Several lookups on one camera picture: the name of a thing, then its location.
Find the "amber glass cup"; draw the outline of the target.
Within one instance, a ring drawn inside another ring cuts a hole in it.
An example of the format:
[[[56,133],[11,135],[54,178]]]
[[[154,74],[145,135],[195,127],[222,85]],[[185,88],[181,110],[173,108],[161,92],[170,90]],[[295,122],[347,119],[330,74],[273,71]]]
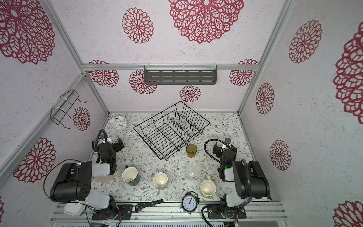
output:
[[[186,154],[187,154],[187,156],[188,156],[189,158],[193,158],[193,157],[195,157],[195,155],[196,155],[197,151],[198,151],[198,148],[197,148],[197,146],[196,146],[196,145],[194,145],[194,144],[189,144],[189,145],[187,145],[187,147],[186,147]]]

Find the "dark green mug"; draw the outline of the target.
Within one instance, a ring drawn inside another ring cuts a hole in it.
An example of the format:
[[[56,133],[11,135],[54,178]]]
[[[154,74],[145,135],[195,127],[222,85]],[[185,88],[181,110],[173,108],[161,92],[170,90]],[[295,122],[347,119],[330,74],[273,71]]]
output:
[[[136,186],[140,182],[139,172],[133,166],[125,165],[122,179],[131,186]]]

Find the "clear glass cup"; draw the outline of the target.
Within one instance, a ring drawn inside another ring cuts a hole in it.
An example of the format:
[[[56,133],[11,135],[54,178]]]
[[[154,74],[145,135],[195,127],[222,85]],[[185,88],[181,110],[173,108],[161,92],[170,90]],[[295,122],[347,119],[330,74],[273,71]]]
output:
[[[197,170],[192,167],[189,167],[185,170],[185,178],[188,181],[194,181],[197,178],[197,175]]]

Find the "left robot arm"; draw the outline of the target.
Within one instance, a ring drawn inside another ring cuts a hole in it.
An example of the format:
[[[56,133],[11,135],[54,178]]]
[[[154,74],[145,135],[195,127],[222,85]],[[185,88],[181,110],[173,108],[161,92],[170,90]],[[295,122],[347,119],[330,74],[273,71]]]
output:
[[[93,211],[95,220],[112,220],[121,215],[115,198],[105,195],[91,187],[92,180],[104,178],[112,180],[117,168],[118,151],[124,148],[121,138],[112,143],[107,139],[97,145],[100,160],[81,163],[64,164],[51,188],[50,198],[53,201],[65,203],[65,214],[79,216],[86,209]]]

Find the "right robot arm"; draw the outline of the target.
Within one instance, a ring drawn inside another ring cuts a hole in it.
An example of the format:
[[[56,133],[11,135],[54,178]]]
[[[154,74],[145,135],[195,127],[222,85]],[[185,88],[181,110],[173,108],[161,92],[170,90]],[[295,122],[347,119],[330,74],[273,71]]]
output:
[[[220,199],[221,207],[241,208],[253,199],[270,196],[270,186],[259,162],[236,160],[237,148],[226,142],[222,146],[216,143],[212,154],[220,163],[219,178],[223,182],[233,182],[235,186],[234,191]]]

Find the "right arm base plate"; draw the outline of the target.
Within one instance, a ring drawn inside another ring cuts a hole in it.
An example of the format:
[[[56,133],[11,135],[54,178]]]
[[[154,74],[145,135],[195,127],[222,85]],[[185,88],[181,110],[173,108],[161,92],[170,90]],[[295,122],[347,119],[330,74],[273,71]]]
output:
[[[222,207],[217,204],[207,205],[209,219],[245,219],[246,211],[244,208]]]

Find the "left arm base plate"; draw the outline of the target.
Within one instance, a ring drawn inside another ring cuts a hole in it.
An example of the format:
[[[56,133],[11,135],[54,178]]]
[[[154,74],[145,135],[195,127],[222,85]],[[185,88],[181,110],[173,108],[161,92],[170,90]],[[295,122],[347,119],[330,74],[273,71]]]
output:
[[[112,208],[96,210],[93,212],[92,220],[130,220],[133,205],[118,204]]]

